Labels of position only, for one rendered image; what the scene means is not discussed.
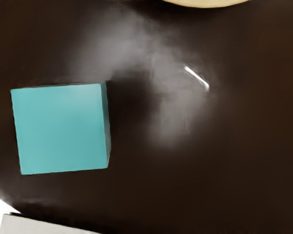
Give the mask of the teal cube block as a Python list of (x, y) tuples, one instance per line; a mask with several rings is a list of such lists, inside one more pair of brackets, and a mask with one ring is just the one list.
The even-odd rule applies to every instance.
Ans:
[(111, 138), (105, 82), (10, 93), (22, 175), (108, 167)]

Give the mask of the cream round plate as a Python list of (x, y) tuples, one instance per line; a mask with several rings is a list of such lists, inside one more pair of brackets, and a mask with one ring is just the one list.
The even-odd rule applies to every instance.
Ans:
[(163, 0), (175, 5), (192, 8), (220, 8), (233, 6), (249, 0)]

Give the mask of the pale grey flat block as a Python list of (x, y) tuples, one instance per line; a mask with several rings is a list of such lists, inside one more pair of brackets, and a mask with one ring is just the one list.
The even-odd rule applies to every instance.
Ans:
[(83, 229), (4, 214), (0, 234), (100, 234)]

